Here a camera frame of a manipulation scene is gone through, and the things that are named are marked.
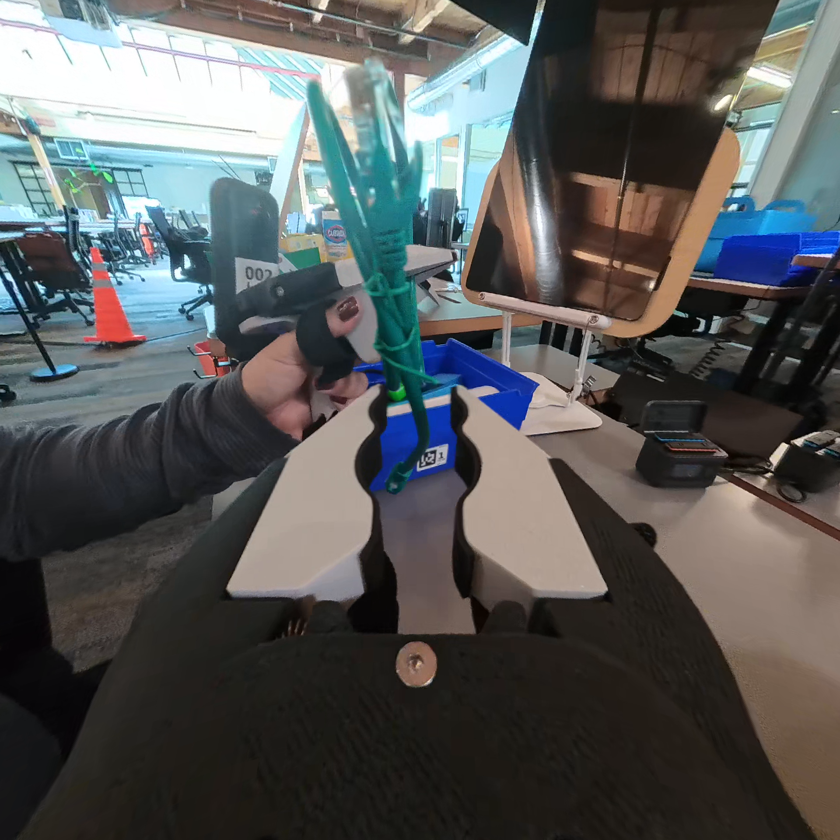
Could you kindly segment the orange traffic cone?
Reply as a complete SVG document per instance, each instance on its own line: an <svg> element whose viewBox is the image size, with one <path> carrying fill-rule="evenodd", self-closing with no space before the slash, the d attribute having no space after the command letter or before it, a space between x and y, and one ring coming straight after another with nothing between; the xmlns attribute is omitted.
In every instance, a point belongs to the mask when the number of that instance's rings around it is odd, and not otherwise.
<svg viewBox="0 0 840 840"><path fill-rule="evenodd" d="M84 343L123 346L144 343L128 321L116 288L98 247L90 248L95 332Z"/></svg>

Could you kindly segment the blue bin with marker label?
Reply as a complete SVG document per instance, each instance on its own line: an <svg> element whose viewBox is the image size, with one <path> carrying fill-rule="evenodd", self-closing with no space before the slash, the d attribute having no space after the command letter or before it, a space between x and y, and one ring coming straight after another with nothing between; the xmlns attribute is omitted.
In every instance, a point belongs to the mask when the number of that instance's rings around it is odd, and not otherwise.
<svg viewBox="0 0 840 840"><path fill-rule="evenodd" d="M425 371L438 386L424 393L429 444L419 456L410 480L454 467L456 435L450 422L449 404L455 386L465 387L516 429L521 427L537 389L537 383L524 374L455 339L449 339L445 344L423 341L422 351ZM372 491L386 489L392 469L410 455L417 444L417 430L407 401L390 404L387 416L381 436L382 468L371 483Z"/></svg>

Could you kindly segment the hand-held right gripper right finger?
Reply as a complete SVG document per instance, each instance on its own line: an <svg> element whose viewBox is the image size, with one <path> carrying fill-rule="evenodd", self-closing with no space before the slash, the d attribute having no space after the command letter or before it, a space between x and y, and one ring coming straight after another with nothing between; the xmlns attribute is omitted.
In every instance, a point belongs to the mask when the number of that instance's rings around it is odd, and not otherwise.
<svg viewBox="0 0 840 840"><path fill-rule="evenodd" d="M452 568L476 633L511 603L527 627L545 602L602 602L607 585L549 457L480 398L451 392L455 471Z"/></svg>

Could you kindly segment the brown office chair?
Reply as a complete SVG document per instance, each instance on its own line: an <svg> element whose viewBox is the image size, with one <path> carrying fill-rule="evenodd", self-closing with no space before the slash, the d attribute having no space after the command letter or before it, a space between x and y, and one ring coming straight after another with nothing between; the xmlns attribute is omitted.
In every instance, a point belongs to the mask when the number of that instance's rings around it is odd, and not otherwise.
<svg viewBox="0 0 840 840"><path fill-rule="evenodd" d="M44 291L33 310L35 322L45 322L61 312L73 312L86 326L94 326L91 280L71 254L65 239L51 231L27 233L17 241L17 248L26 264L26 281Z"/></svg>

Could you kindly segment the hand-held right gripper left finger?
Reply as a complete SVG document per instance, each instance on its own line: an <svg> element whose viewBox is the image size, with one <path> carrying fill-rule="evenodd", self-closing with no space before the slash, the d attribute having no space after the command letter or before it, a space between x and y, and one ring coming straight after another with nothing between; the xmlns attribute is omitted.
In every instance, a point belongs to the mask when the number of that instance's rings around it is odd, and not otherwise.
<svg viewBox="0 0 840 840"><path fill-rule="evenodd" d="M373 385L286 457L227 583L234 599L347 607L366 633L397 630L396 573L371 493L388 394Z"/></svg>

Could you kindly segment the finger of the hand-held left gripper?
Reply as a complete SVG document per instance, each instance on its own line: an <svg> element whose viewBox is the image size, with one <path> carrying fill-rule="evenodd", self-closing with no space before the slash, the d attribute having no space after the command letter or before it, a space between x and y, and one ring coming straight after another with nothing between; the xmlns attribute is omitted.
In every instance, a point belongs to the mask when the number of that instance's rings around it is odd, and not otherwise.
<svg viewBox="0 0 840 840"><path fill-rule="evenodd" d="M406 247L406 278L419 285L439 272L448 269L455 262L455 252L451 248ZM361 270L355 259L347 258L333 263L339 284L344 288L361 285Z"/></svg>
<svg viewBox="0 0 840 840"><path fill-rule="evenodd" d="M345 288L347 296L355 298L360 309L360 320L346 339L359 360L364 363L376 363L381 360L375 348L377 338L377 313L371 296L363 287Z"/></svg>

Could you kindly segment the person's left forearm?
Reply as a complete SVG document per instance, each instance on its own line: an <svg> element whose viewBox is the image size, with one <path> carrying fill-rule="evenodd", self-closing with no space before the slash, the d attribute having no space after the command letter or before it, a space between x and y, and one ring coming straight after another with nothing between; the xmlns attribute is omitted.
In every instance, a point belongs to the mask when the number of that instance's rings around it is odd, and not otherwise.
<svg viewBox="0 0 840 840"><path fill-rule="evenodd" d="M2 560L129 532L256 477L297 444L258 412L238 373L96 426L2 427Z"/></svg>

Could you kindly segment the person's dark clothing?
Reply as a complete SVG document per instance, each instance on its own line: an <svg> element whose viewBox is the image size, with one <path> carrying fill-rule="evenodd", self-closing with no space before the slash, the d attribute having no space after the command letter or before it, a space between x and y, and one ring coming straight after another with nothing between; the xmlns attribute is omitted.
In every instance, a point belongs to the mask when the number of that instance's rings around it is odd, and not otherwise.
<svg viewBox="0 0 840 840"><path fill-rule="evenodd" d="M53 647L40 560L1 561L1 838L37 810L110 661L75 672Z"/></svg>

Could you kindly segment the grey desk with black legs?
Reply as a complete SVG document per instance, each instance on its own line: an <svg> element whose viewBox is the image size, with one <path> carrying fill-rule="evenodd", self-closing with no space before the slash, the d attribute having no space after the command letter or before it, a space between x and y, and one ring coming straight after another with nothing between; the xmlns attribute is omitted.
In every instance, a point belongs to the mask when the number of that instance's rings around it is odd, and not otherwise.
<svg viewBox="0 0 840 840"><path fill-rule="evenodd" d="M793 258L793 266L818 270L814 282L809 287L771 287L700 276L692 277L689 286L774 304L731 388L776 405L802 408L817 395L838 362L839 251L799 254ZM801 352L790 380L777 382L775 376L805 324L817 320L820 328L810 347Z"/></svg>

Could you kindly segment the person's left hand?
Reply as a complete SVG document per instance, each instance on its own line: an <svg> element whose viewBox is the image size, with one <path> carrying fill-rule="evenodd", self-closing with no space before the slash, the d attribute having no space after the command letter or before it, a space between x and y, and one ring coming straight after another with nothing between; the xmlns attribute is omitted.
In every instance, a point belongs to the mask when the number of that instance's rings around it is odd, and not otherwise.
<svg viewBox="0 0 840 840"><path fill-rule="evenodd" d="M329 342L339 343L361 321L361 307L356 297L347 297L329 308L315 308L318 316L310 317L318 324L318 339L306 339L308 350L316 345L325 353ZM314 423L311 400L314 391L322 392L338 410L359 399L369 384L364 373L350 370L342 377L320 381L322 367L312 363L303 352L297 331L281 334L257 353L241 370L241 382L248 399L268 422L297 441Z"/></svg>

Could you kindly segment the black office chair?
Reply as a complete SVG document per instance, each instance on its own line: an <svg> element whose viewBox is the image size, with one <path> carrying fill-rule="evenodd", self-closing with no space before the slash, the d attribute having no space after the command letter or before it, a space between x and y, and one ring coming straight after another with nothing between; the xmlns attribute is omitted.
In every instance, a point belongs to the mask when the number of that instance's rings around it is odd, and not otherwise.
<svg viewBox="0 0 840 840"><path fill-rule="evenodd" d="M147 205L145 211L163 239L169 256L171 279L175 283L194 284L200 291L198 297L184 302L178 309L187 321L193 321L197 309L214 303L209 239L190 238L167 220L159 206Z"/></svg>

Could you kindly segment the black battery charger case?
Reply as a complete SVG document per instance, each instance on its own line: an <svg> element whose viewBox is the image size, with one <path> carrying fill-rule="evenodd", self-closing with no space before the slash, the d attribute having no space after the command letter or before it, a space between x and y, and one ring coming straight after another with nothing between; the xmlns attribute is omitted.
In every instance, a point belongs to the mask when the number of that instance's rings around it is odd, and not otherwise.
<svg viewBox="0 0 840 840"><path fill-rule="evenodd" d="M700 401L651 401L640 416L644 436L635 470L652 487L705 489L728 462L728 453L702 428L708 406Z"/></svg>
<svg viewBox="0 0 840 840"><path fill-rule="evenodd" d="M778 481L814 494L838 487L839 433L811 433L791 441L773 466Z"/></svg>

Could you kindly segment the tan-backed glossy screen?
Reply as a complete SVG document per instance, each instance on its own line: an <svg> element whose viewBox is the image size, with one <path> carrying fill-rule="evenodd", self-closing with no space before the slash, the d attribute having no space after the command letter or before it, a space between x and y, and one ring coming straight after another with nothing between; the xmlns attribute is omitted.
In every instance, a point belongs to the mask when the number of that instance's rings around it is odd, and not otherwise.
<svg viewBox="0 0 840 840"><path fill-rule="evenodd" d="M544 2L466 297L615 338L662 325L737 174L728 114L777 5Z"/></svg>

